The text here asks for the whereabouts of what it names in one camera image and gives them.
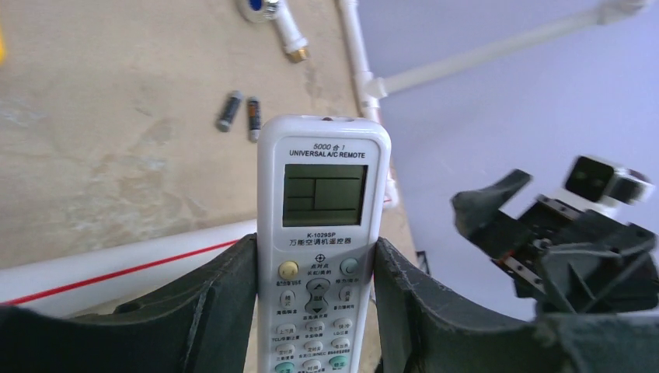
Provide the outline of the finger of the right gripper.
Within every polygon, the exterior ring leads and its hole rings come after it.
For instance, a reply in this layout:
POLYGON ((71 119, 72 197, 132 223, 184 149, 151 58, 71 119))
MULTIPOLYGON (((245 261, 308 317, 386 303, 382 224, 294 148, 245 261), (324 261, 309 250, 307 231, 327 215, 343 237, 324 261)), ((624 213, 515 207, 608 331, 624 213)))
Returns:
POLYGON ((458 233, 490 258, 502 258, 527 244, 531 230, 500 208, 531 179, 530 174, 514 169, 487 187, 455 194, 451 205, 458 233))

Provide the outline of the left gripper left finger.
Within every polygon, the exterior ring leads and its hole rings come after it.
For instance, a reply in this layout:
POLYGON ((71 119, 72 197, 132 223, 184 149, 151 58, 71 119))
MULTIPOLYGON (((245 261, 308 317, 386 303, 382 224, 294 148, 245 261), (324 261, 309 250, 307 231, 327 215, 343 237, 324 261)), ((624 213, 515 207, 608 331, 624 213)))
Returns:
POLYGON ((241 372, 256 300, 256 236, 110 314, 1 309, 3 372, 241 372))

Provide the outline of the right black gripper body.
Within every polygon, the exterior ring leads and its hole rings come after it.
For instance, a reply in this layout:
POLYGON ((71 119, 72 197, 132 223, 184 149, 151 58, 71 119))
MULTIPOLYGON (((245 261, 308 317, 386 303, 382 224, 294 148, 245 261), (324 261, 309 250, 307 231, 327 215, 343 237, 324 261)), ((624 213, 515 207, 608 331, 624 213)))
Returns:
POLYGON ((657 236, 542 198, 522 216, 493 200, 493 263, 542 312, 627 313, 658 305, 657 236))

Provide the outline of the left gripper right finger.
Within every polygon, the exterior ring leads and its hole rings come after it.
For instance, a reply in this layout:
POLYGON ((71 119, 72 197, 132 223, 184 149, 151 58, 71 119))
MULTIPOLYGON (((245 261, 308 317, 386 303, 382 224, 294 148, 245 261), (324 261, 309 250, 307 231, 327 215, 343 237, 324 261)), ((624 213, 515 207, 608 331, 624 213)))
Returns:
POLYGON ((656 372, 655 316, 526 322, 463 298, 386 239, 375 246, 381 372, 656 372))

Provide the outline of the white AC remote control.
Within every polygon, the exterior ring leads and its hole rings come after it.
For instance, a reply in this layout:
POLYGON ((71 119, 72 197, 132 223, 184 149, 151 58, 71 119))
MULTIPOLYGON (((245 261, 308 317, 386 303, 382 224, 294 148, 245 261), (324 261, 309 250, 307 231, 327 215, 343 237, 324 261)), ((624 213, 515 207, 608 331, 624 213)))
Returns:
POLYGON ((260 372, 356 372, 391 141, 364 118, 282 115, 257 144, 260 372))

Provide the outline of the right AAA battery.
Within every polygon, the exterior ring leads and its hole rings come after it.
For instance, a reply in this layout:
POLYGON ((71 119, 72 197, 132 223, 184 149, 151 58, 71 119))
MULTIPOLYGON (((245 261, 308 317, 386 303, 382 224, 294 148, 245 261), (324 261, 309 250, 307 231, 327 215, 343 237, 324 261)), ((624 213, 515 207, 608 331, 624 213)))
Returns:
POLYGON ((262 126, 260 101, 255 96, 251 96, 247 99, 246 103, 247 103, 247 114, 248 114, 249 140, 252 143, 257 143, 262 126))

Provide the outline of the white plastic faucet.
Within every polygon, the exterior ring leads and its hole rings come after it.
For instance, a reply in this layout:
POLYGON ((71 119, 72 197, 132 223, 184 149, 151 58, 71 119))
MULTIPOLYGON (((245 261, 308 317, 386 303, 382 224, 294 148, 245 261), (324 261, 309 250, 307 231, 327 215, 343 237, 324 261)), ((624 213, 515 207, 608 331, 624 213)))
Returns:
POLYGON ((272 23, 279 34, 284 54, 293 63, 309 58, 309 42, 302 35, 285 0, 238 0, 242 17, 251 23, 272 23))

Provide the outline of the white PVC pipe frame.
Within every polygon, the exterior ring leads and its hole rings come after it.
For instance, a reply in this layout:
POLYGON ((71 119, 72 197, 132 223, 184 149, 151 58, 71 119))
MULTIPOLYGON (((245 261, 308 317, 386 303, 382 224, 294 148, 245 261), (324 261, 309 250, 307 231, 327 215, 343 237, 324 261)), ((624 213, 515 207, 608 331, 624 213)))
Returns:
POLYGON ((365 116, 392 136, 382 233, 519 319, 532 302, 455 232, 448 198, 510 168, 553 190, 575 155, 658 175, 658 10, 476 66, 465 55, 593 1, 291 1, 306 46, 235 1, 3 1, 1 302, 68 314, 159 284, 253 230, 256 146, 227 94, 365 116))

